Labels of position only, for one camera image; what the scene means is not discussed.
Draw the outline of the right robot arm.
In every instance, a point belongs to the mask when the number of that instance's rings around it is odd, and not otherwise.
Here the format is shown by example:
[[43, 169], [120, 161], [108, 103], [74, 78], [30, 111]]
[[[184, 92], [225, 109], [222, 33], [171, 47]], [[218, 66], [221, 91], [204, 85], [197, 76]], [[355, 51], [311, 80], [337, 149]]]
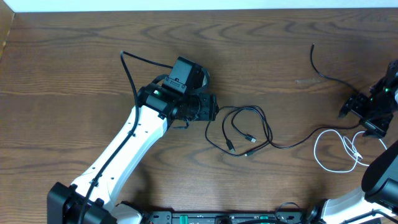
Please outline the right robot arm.
[[[370, 95], [352, 95], [341, 107], [339, 117], [349, 112], [359, 117], [364, 136], [385, 137], [397, 111], [397, 61], [370, 89]], [[397, 143], [377, 157], [366, 169], [361, 186], [335, 199], [314, 206], [305, 223], [364, 223], [386, 217], [394, 223], [397, 215]]]

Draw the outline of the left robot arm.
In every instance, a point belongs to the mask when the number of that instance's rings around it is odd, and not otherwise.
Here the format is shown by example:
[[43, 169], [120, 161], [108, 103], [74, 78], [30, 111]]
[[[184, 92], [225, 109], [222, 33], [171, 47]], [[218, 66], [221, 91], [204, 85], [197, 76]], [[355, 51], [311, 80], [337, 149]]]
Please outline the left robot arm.
[[124, 184], [151, 146], [175, 120], [214, 121], [216, 96], [206, 92], [210, 74], [201, 65], [179, 57], [169, 74], [140, 90], [116, 137], [69, 186], [57, 182], [47, 195], [47, 223], [141, 223], [143, 214], [117, 203]]

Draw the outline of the cardboard panel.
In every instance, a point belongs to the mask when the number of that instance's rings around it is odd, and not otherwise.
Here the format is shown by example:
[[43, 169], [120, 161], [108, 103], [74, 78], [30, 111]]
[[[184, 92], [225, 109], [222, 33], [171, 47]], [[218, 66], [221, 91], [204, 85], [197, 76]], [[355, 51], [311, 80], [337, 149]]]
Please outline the cardboard panel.
[[7, 44], [7, 39], [11, 30], [12, 22], [14, 20], [14, 11], [1, 0], [0, 5], [0, 54], [4, 53]]

